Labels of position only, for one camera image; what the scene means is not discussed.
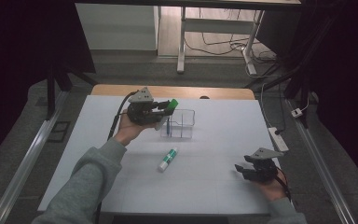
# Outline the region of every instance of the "white panel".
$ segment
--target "white panel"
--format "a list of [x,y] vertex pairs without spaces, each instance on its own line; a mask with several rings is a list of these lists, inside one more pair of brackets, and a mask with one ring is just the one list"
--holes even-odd
[[156,50],[155,9],[76,4],[90,49]]

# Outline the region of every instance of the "gray sleeve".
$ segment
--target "gray sleeve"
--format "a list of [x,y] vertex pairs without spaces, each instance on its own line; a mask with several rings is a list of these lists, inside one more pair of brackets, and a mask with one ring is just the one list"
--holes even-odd
[[271,219],[268,224],[306,224],[304,214],[296,212],[288,198],[282,198],[268,204]]
[[71,178],[33,223],[93,223],[92,215],[112,188],[127,151],[110,138],[100,149],[90,148],[77,162]]

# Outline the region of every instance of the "person's right hand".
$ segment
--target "person's right hand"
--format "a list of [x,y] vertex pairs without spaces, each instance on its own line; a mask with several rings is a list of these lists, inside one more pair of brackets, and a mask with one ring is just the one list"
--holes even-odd
[[[287,185],[286,179],[279,169],[278,177],[283,181],[284,184]],[[270,202],[286,197],[282,185],[275,179],[268,183],[260,183],[256,181],[252,182],[261,190],[261,192]]]
[[147,128],[156,127],[156,123],[138,125],[130,121],[129,116],[127,115],[127,109],[123,110],[123,114],[120,117],[120,123],[118,124],[118,131],[114,138],[121,143],[124,147],[135,139],[141,131]]

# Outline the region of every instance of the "metal rail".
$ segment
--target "metal rail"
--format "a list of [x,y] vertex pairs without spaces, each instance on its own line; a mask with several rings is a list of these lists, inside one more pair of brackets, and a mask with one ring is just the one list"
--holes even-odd
[[[294,110],[288,100],[286,100],[286,104],[290,111]],[[310,158],[315,164],[316,170],[324,183],[324,187],[331,197],[332,203],[337,210],[337,214],[341,219],[341,222],[345,224],[355,224],[356,222],[353,218],[351,210],[342,196],[341,190],[338,188],[336,181],[332,177],[326,162],[324,161],[324,157],[319,148],[316,146],[310,131],[303,127],[299,119],[296,119],[295,122],[298,131],[306,144],[307,150],[310,153]]]
[[7,189],[0,201],[0,224],[5,223],[8,215],[10,214],[11,209],[13,208],[14,203],[19,197],[22,187],[24,186],[29,174],[34,168],[37,158],[48,140],[48,135],[51,132],[58,116],[62,112],[63,104],[69,95],[69,92],[62,91],[57,97],[56,100],[56,110],[51,116],[50,120],[45,120],[42,126],[39,129],[39,132],[36,134],[33,143],[29,147],[27,153],[24,156],[19,168],[17,169],[16,174],[14,174],[10,183],[7,186]]

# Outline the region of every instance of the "black curtain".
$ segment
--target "black curtain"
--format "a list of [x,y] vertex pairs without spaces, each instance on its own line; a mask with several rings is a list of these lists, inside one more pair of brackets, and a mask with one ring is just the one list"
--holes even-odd
[[347,2],[315,54],[310,87],[321,122],[358,166],[358,0]]
[[95,72],[75,4],[0,0],[0,144],[53,64]]

